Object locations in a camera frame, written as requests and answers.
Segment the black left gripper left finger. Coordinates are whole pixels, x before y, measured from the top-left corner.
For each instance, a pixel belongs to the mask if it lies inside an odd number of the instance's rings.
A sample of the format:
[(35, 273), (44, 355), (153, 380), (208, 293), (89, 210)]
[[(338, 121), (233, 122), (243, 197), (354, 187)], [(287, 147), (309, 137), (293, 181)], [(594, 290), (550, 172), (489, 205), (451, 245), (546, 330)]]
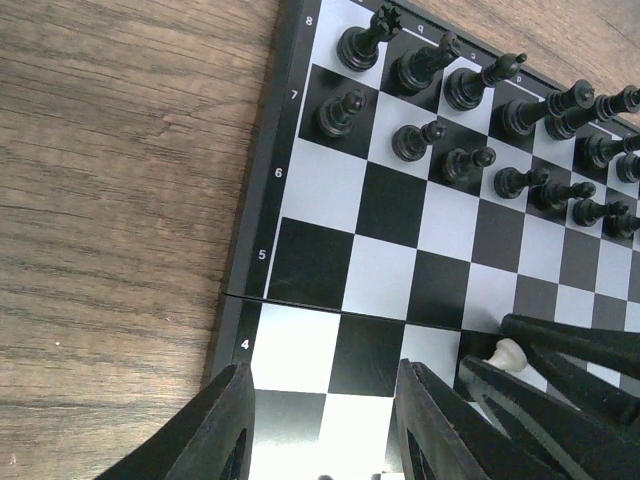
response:
[(153, 436), (101, 479), (247, 479), (255, 390), (246, 363), (224, 368)]

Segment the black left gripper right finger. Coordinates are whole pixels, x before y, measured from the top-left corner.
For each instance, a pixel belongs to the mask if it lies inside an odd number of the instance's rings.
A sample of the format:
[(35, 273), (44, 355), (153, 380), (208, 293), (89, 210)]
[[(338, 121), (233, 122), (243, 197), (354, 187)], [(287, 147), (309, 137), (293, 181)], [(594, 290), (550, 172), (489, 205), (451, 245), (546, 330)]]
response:
[(395, 409), (406, 479), (553, 479), (426, 365), (399, 363)]

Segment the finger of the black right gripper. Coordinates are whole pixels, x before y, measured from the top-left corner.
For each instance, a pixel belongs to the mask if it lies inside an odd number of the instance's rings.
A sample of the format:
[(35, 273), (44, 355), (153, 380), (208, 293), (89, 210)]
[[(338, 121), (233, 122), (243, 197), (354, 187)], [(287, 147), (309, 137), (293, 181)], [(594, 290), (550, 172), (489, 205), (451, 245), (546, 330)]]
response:
[(637, 396), (566, 359), (575, 357), (637, 379), (637, 333), (582, 328), (518, 314), (504, 316), (501, 332), (520, 344), (529, 363), (583, 412), (612, 425), (639, 423)]
[(473, 356), (459, 378), (486, 410), (500, 408), (570, 479), (637, 479), (639, 438), (624, 433)]

